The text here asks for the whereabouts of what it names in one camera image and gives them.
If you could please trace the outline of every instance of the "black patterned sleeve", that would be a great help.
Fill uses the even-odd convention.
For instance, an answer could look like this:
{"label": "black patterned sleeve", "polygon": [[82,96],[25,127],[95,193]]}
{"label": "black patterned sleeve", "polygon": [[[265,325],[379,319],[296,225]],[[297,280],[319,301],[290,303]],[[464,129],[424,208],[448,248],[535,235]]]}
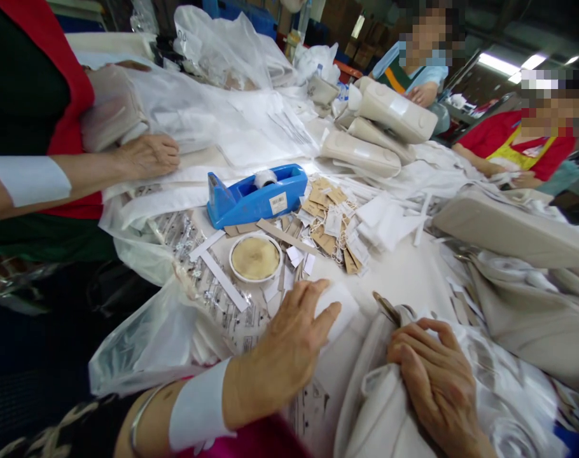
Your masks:
{"label": "black patterned sleeve", "polygon": [[58,425],[5,446],[0,458],[111,458],[124,419],[140,395],[110,395],[80,404]]}

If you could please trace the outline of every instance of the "barcode label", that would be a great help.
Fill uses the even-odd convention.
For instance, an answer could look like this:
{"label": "barcode label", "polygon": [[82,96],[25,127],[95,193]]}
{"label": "barcode label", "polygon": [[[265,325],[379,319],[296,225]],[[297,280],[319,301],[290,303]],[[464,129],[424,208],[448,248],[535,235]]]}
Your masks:
{"label": "barcode label", "polygon": [[285,193],[281,193],[278,196],[269,199],[269,202],[270,210],[272,210],[273,215],[276,215],[277,213],[280,213],[288,208],[288,197]]}

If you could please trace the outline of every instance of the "ceiling light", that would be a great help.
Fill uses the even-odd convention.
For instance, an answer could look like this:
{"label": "ceiling light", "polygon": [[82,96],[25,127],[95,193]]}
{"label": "ceiling light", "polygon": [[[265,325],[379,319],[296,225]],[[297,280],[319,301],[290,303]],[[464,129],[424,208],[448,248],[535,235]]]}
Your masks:
{"label": "ceiling light", "polygon": [[478,63],[490,67],[508,76],[513,76],[520,68],[505,62],[504,60],[493,57],[491,54],[481,53],[478,56]]}
{"label": "ceiling light", "polygon": [[510,83],[519,84],[520,83],[520,72],[516,72],[514,75],[508,78]]}
{"label": "ceiling light", "polygon": [[521,68],[526,68],[527,70],[533,70],[538,65],[546,60],[546,56],[542,54],[534,54],[529,57],[522,65]]}

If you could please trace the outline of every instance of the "red apron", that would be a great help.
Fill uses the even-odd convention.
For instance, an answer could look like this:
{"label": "red apron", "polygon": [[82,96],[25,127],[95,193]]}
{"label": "red apron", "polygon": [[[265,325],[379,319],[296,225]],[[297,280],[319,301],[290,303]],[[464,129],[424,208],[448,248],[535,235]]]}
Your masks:
{"label": "red apron", "polygon": [[[69,85],[71,101],[56,124],[48,156],[84,154],[80,115],[94,103],[94,91],[48,3],[46,0],[0,0],[0,9],[48,56]],[[97,192],[40,213],[65,218],[99,219],[101,202],[101,193]]]}

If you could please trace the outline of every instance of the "hand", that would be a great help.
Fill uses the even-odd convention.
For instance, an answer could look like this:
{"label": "hand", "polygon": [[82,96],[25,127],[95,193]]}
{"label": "hand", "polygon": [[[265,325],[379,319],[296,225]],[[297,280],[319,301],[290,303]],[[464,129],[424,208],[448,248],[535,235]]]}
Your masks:
{"label": "hand", "polygon": [[536,178],[536,173],[531,170],[524,170],[520,173],[518,178],[512,180],[512,185],[515,188],[538,188],[544,182]]}
{"label": "hand", "polygon": [[[426,332],[438,333],[440,341]],[[447,323],[421,319],[398,329],[387,360],[401,365],[419,422],[449,457],[495,457],[478,426],[476,381]]]}
{"label": "hand", "polygon": [[134,60],[123,60],[121,62],[116,62],[113,65],[117,65],[118,67],[133,69],[133,70],[144,71],[144,72],[151,71],[151,67],[148,67],[147,65],[135,62]]}
{"label": "hand", "polygon": [[296,283],[258,345],[228,364],[222,397],[227,428],[278,412],[312,378],[341,308],[340,302],[332,303],[315,319],[317,301],[329,284]]}
{"label": "hand", "polygon": [[508,172],[500,164],[489,162],[486,159],[483,159],[479,164],[477,164],[476,168],[487,178],[491,178],[493,175]]}
{"label": "hand", "polygon": [[179,166],[179,145],[168,135],[142,135],[112,154],[127,181],[166,175]]}
{"label": "hand", "polygon": [[438,95],[438,85],[429,81],[419,86],[415,86],[406,94],[406,98],[416,103],[420,107],[427,108],[432,105]]}

